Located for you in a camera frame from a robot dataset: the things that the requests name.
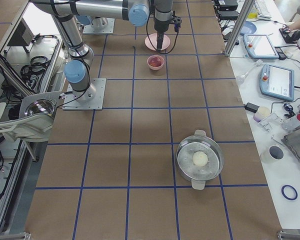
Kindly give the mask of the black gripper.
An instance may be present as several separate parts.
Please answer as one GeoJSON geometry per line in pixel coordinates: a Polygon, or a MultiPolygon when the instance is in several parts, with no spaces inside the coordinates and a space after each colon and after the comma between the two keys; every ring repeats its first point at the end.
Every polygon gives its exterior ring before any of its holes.
{"type": "Polygon", "coordinates": [[[154,29],[157,31],[156,50],[158,52],[162,50],[164,33],[169,29],[170,22],[170,20],[161,21],[156,17],[154,18],[154,29]]]}

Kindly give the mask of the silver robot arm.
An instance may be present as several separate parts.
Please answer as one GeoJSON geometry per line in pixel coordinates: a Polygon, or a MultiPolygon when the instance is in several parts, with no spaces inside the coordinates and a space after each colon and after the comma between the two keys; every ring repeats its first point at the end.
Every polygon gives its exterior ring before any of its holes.
{"type": "Polygon", "coordinates": [[[72,87],[74,97],[84,101],[91,99],[96,92],[90,80],[90,66],[94,54],[84,43],[75,18],[89,16],[122,19],[141,27],[148,20],[152,9],[171,11],[173,2],[170,0],[34,0],[33,4],[52,16],[61,33],[72,58],[64,68],[65,77],[72,87]]]}
{"type": "Polygon", "coordinates": [[[136,27],[146,25],[154,11],[157,51],[162,50],[164,34],[173,20],[172,7],[172,0],[78,0],[70,4],[76,16],[122,19],[136,27]]]}

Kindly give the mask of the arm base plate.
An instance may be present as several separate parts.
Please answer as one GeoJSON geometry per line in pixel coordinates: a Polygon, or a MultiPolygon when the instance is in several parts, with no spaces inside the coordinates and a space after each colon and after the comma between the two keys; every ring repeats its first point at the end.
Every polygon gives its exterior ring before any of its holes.
{"type": "Polygon", "coordinates": [[[67,91],[72,92],[67,94],[64,98],[64,104],[61,106],[64,111],[89,111],[103,109],[105,89],[105,78],[92,78],[90,80],[90,87],[86,90],[83,96],[82,93],[73,91],[70,84],[68,84],[67,91]]]}
{"type": "Polygon", "coordinates": [[[114,32],[114,25],[114,18],[95,18],[91,24],[84,26],[82,33],[84,35],[111,35],[114,32]]]}

